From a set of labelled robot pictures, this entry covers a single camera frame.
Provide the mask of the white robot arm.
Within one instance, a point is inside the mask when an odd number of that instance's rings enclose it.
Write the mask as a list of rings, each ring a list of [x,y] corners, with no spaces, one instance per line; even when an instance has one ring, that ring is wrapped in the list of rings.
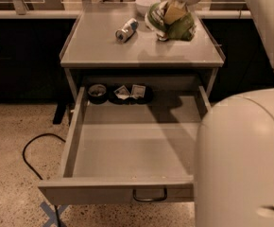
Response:
[[[274,72],[274,0],[245,0]],[[196,227],[274,227],[274,88],[204,116],[195,150]]]

